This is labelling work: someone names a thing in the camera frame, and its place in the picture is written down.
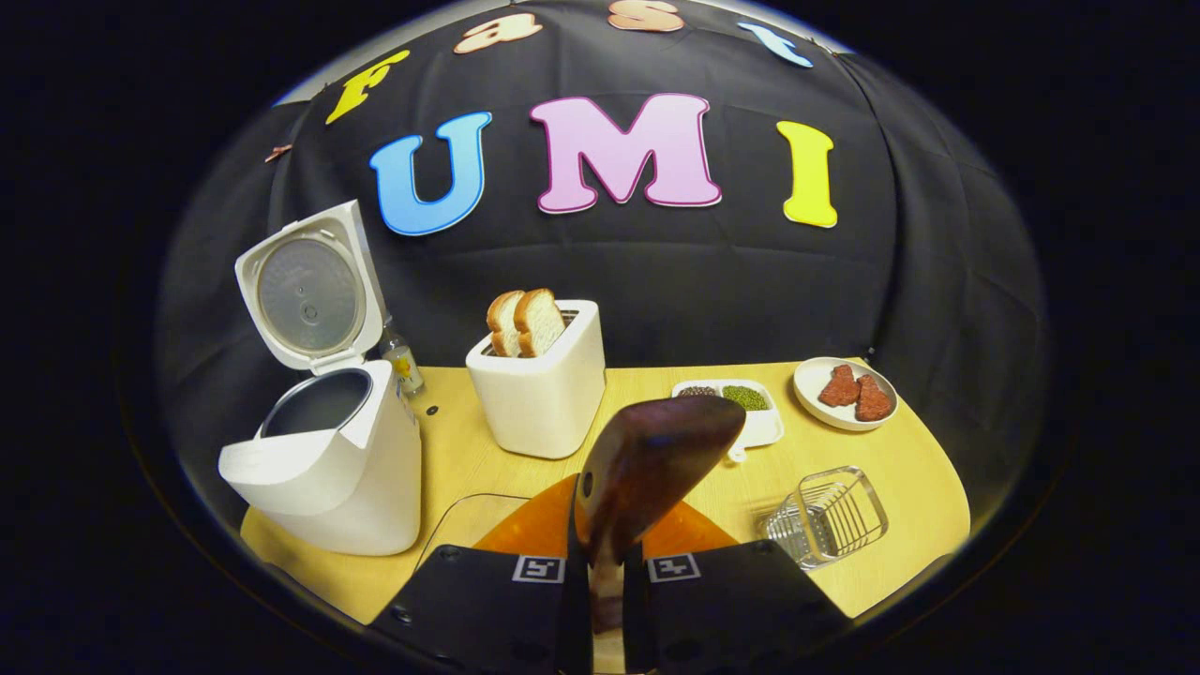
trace white tray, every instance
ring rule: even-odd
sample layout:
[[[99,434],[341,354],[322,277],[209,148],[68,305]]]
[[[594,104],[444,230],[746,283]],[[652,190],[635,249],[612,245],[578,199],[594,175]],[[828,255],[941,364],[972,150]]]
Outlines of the white tray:
[[[712,387],[716,389],[716,395],[724,393],[726,386],[749,387],[767,400],[768,410],[746,411],[746,424],[742,428],[742,434],[733,442],[734,448],[755,448],[769,446],[784,437],[784,420],[779,417],[779,408],[775,407],[774,399],[762,384],[754,380],[689,380],[674,386],[671,398],[679,395],[679,392],[688,387]]]

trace foam letter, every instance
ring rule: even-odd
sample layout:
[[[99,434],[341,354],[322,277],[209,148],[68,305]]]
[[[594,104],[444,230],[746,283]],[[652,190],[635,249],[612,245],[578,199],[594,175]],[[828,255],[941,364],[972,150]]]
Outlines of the foam letter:
[[[812,67],[812,61],[805,59],[804,56],[800,56],[796,52],[792,52],[791,48],[796,47],[796,44],[792,44],[790,40],[784,40],[782,37],[772,32],[769,29],[766,29],[761,25],[739,23],[738,28],[744,28],[750,32],[752,32],[755,37],[757,37],[758,41],[767,47],[767,49],[774,52],[775,55],[779,56],[780,59],[784,59],[785,61],[791,61],[798,66],[804,66],[806,68]]]
[[[824,133],[794,121],[775,129],[792,147],[792,196],[784,202],[784,215],[793,222],[833,227],[838,211],[829,203],[829,150],[833,141]]]
[[[437,202],[416,196],[413,155],[420,136],[406,136],[378,149],[371,168],[378,175],[379,211],[388,228],[418,237],[445,229],[467,217],[484,195],[484,127],[492,113],[469,113],[438,127],[437,137],[450,144],[450,191]]]
[[[596,203],[583,184],[583,161],[608,196],[624,204],[654,155],[654,180],[646,198],[665,207],[708,207],[721,201],[709,179],[701,117],[708,101],[686,94],[655,94],[646,100],[628,132],[613,124],[590,98],[547,101],[529,110],[546,126],[550,190],[538,198],[548,214],[582,211]]]
[[[342,85],[342,97],[337,100],[337,107],[334,108],[334,112],[325,118],[325,124],[330,124],[354,108],[358,108],[360,103],[367,100],[365,90],[383,82],[383,78],[388,77],[388,71],[391,70],[391,64],[398,64],[407,56],[408,49],[404,49],[347,79],[346,84]]]
[[[512,42],[514,40],[529,37],[541,30],[541,26],[534,23],[534,19],[533,14],[526,12],[523,14],[500,17],[494,22],[476,25],[462,34],[467,40],[460,42],[454,48],[454,53],[468,54],[484,47],[491,47],[497,42]]]
[[[618,0],[608,5],[612,16],[608,23],[622,30],[650,30],[671,32],[683,28],[683,19],[674,16],[679,10],[656,0]]]

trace black cloth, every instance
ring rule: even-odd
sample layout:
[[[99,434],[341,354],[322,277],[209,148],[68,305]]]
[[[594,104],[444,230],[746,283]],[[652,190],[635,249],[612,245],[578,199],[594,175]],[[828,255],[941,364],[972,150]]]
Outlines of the black cloth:
[[[961,135],[868,61],[774,29],[814,64],[800,68],[739,29],[744,17],[678,6],[684,29],[647,34],[608,26],[607,2],[533,0],[520,10],[536,14],[539,34],[454,54],[463,32],[512,10],[484,12],[397,46],[392,53],[410,55],[332,125],[325,119],[349,76],[247,129],[179,226],[155,336],[174,442],[221,518],[238,522],[245,508],[217,474],[221,446],[252,436],[301,376],[259,339],[234,259],[349,199],[359,199],[388,309],[419,364],[463,365],[487,334],[491,300],[540,286],[599,304],[610,366],[868,356],[874,346],[874,363],[950,454],[972,509],[1002,496],[1034,438],[1048,351],[1036,258],[1002,185]],[[704,144],[719,204],[647,202],[653,168],[617,204],[586,169],[600,190],[594,207],[538,209],[548,165],[530,108],[588,96],[628,129],[659,92],[709,102]],[[422,136],[418,195],[437,199],[451,175],[433,133],[479,110],[493,119],[473,213],[427,237],[389,231],[370,156]],[[781,120],[833,139],[833,228],[784,216],[792,168]],[[292,151],[264,165],[284,143]]]

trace white plate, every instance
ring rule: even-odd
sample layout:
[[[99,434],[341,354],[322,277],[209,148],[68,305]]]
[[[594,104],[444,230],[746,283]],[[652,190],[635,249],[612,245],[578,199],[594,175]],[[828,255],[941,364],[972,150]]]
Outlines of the white plate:
[[[678,396],[679,392],[688,387],[712,387],[716,389],[716,395],[720,396],[725,387],[732,386],[749,387],[758,392],[767,400],[767,405],[770,406],[767,410],[746,411],[746,424],[742,428],[738,440],[733,442],[733,447],[755,448],[758,446],[769,446],[782,438],[784,420],[779,417],[779,408],[775,407],[775,401],[770,398],[767,388],[754,380],[689,380],[676,384],[674,389],[671,390],[671,398]]]
[[[829,380],[833,378],[834,366],[839,365],[848,365],[854,380],[858,380],[864,375],[874,377],[875,383],[880,386],[883,394],[892,401],[892,412],[877,422],[859,422],[854,419],[856,406],[853,404],[848,406],[827,406],[818,401],[817,396],[821,395],[826,384],[828,384]],[[836,426],[838,429],[845,429],[847,431],[869,431],[871,429],[876,429],[884,422],[892,419],[896,411],[900,410],[900,396],[896,395],[895,387],[888,382],[887,377],[883,377],[869,366],[848,362],[846,359],[835,359],[833,357],[809,359],[796,366],[796,372],[792,374],[792,386],[796,387],[796,395],[800,399],[800,405],[804,406],[804,410],[812,413],[812,417],[816,417],[830,426]]]

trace toast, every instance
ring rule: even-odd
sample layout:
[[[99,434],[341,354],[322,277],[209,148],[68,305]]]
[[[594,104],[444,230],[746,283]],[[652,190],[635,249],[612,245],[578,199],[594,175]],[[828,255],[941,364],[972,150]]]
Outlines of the toast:
[[[512,322],[517,304],[524,291],[502,293],[487,307],[487,327],[492,329],[492,350],[498,357],[515,357],[521,353],[517,327]]]
[[[538,288],[523,294],[512,313],[512,323],[517,327],[522,357],[545,354],[563,330],[566,330],[566,322],[563,321],[550,288]]]

